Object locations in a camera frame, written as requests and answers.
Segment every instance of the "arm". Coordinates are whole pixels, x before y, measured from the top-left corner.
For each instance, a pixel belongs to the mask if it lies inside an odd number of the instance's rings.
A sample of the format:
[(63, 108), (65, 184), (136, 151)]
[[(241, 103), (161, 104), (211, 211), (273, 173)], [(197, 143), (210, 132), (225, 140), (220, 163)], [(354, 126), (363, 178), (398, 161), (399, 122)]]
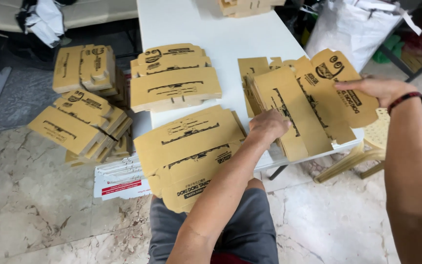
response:
[(261, 113), (249, 125), (242, 146), (213, 177), (181, 226), (168, 264), (210, 262), (214, 245), (237, 209), (256, 163), (289, 128), (277, 110)]
[[(395, 80), (365, 79), (337, 85), (359, 89), (387, 107), (403, 94), (416, 91)], [(400, 260), (422, 263), (422, 105), (410, 98), (392, 109), (385, 157), (387, 213)]]

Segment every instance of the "hand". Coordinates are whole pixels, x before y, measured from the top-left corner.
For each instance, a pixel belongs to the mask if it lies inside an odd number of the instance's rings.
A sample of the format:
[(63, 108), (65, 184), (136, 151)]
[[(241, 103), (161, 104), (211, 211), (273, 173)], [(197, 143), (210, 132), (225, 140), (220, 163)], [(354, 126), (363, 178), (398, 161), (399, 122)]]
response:
[(405, 93), (418, 91), (411, 84), (372, 75), (366, 76), (362, 80), (335, 83), (334, 86), (337, 90), (359, 90), (370, 96), (377, 97), (380, 107), (383, 108), (387, 108)]
[(282, 137), (290, 125), (291, 122), (284, 120), (276, 109), (262, 111), (250, 121), (249, 136), (255, 135), (269, 145), (277, 138)]

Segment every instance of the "red shirt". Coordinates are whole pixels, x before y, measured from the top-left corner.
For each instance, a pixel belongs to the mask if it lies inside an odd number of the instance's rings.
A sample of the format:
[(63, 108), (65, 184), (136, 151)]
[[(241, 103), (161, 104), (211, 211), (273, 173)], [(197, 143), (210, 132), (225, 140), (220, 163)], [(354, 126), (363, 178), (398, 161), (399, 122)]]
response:
[(211, 264), (250, 264), (250, 263), (239, 259), (236, 255), (232, 255), (228, 253), (213, 253), (211, 255)]

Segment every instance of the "red bracelet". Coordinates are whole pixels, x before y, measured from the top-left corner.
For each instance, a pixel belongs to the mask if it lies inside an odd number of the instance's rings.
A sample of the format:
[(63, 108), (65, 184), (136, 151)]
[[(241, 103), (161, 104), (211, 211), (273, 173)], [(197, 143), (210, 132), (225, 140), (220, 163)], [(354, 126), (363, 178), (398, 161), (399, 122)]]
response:
[(403, 101), (405, 101), (407, 99), (410, 99), (410, 98), (416, 97), (416, 96), (419, 97), (419, 98), (421, 98), (421, 103), (422, 103), (422, 94), (420, 92), (407, 93), (407, 94), (402, 95), (399, 99), (396, 99), (395, 101), (393, 101), (393, 103), (391, 103), (389, 105), (389, 107), (387, 108), (387, 113), (390, 115), (391, 110), (395, 106), (399, 105), (401, 102), (403, 102)]

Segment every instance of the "red stripe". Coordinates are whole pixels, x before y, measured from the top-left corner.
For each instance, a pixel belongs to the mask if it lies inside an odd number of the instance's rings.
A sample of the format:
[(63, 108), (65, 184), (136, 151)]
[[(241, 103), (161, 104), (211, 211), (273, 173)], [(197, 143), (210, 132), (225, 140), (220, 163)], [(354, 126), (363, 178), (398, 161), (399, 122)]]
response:
[(115, 186), (103, 188), (102, 189), (102, 195), (108, 195), (108, 194), (111, 194), (111, 193), (130, 189), (130, 188), (137, 187), (137, 186), (140, 186), (140, 185), (141, 185), (141, 180), (137, 180), (137, 181), (133, 181), (133, 182), (129, 182), (129, 183), (117, 184)]

